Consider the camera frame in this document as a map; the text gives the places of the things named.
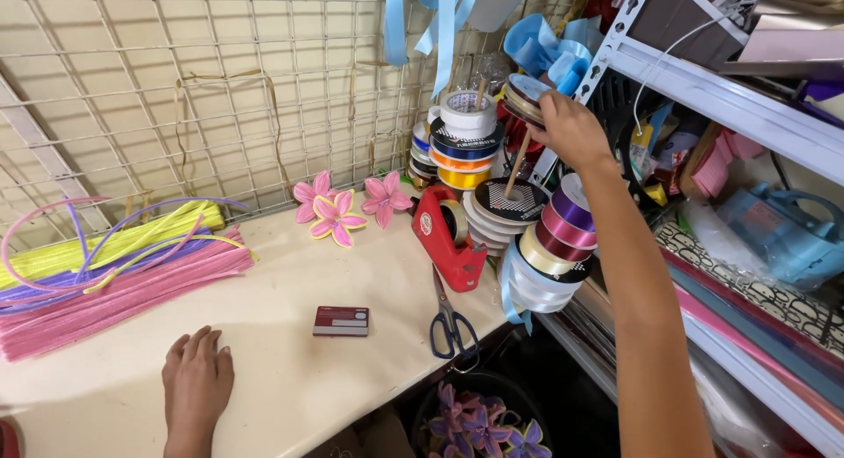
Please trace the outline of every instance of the black bucket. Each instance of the black bucket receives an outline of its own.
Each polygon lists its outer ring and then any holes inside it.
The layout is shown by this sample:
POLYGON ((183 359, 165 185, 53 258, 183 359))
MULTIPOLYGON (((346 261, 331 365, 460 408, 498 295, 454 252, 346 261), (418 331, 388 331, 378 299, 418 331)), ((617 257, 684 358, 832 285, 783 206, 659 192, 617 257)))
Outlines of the black bucket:
MULTIPOLYGON (((551 438, 548 434, 548 427, 545 426, 545 421, 539 412, 539 407, 528 397, 515 382, 500 374, 482 369, 475 369, 467 374, 450 374, 443 379, 446 384, 451 384, 454 387, 456 395, 462 392, 475 392, 484 397, 498 396, 504 401, 504 405, 509 411, 514 411, 522 418, 519 426, 530 422, 531 418, 536 419, 539 427, 543 430, 542 444, 547 446, 554 454, 554 445, 551 444, 551 438)), ((413 428, 410 434, 410 446, 413 447, 414 453, 419 458, 426 458, 422 455, 422 450, 419 448, 419 429, 422 427, 424 420, 431 420, 436 417, 440 411, 440 399, 437 396, 437 386, 431 387, 422 399, 422 404, 416 413, 413 428)))

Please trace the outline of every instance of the wire grid panel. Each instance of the wire grid panel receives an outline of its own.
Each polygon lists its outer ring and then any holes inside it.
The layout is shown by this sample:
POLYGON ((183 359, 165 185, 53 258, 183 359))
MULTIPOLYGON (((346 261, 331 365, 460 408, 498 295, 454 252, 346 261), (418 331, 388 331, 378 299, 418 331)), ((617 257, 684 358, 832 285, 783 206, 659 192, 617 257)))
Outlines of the wire grid panel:
MULTIPOLYGON (((584 2, 526 0, 500 32, 465 26, 458 74, 500 51, 523 15, 556 25, 584 2)), ((413 125, 433 103, 436 53, 412 49, 433 11, 405 2, 410 64, 395 68, 378 63, 384 3, 0 0, 0 72, 16 96, 0 105, 0 233, 20 212, 79 191, 112 198, 87 211, 90 234, 144 195, 249 205, 226 208, 230 221, 289 206, 279 161, 291 185, 328 169, 335 186, 355 186, 373 161, 404 167, 413 125), (49 141, 28 142, 15 109, 49 141), (64 168, 36 156, 45 148, 64 168), (69 180, 80 189, 69 192, 69 180)), ((10 240, 22 251, 72 237, 69 215, 52 211, 10 240)))

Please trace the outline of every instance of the hand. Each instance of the hand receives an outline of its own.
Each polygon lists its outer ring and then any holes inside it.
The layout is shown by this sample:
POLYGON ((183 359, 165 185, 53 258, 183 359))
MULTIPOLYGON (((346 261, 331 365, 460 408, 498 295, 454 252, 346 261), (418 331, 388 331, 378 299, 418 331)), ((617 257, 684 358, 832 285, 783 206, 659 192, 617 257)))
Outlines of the hand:
POLYGON ((533 140, 553 150, 566 165, 581 172, 604 159, 615 163, 604 129, 589 109, 554 89, 539 97, 539 107, 546 131, 528 124, 533 140))
POLYGON ((185 334, 167 352, 161 377, 164 382, 164 419, 167 446, 164 449, 205 447, 217 420, 229 404, 235 381, 231 353, 224 347, 217 353, 222 331, 204 326, 193 336, 185 334))

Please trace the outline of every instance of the red ribbon roll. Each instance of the red ribbon roll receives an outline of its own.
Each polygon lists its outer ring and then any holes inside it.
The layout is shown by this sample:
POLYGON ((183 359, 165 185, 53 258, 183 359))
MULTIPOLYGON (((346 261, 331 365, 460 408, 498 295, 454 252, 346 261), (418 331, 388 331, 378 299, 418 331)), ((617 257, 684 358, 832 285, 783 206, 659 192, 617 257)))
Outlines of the red ribbon roll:
POLYGON ((548 227, 543 222, 537 222, 535 228, 536 240, 539 244, 557 257, 570 262, 581 262, 592 255, 594 248, 583 250, 562 242, 551 234, 551 231, 548 230, 548 227))
POLYGON ((542 210, 542 223, 548 232, 557 240, 565 242, 573 247, 591 250, 597 247, 595 233, 590 233, 572 226, 554 210, 554 204, 548 203, 542 210))

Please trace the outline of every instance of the scissors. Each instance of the scissors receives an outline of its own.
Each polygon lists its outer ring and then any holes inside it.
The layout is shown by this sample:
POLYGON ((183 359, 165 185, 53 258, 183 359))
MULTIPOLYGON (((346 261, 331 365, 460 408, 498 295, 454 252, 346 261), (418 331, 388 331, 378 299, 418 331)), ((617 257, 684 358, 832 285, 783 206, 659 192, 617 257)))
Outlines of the scissors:
POLYGON ((433 264, 431 264, 431 266, 434 269, 434 289, 437 291, 437 302, 440 305, 440 312, 438 312, 437 316, 435 316, 433 321, 430 322, 430 350, 434 353, 434 356, 437 356, 440 359, 451 359, 454 357, 454 343, 456 342, 458 344, 458 349, 460 349, 460 354, 466 357, 474 356, 478 353, 478 336, 475 335, 474 328, 469 323, 469 320, 467 320, 462 314, 454 311, 454 308, 451 307, 451 303, 448 301, 448 296, 446 296, 446 290, 442 287, 440 274, 437 273, 437 267, 433 264), (473 344, 468 349, 463 347, 463 339, 460 337, 458 321, 463 323, 463 325, 466 326, 466 329, 469 330, 469 334, 472 335, 473 344), (434 325, 437 323, 442 324, 442 330, 445 332, 446 343, 448 344, 448 353, 438 351, 437 344, 434 343, 434 325))

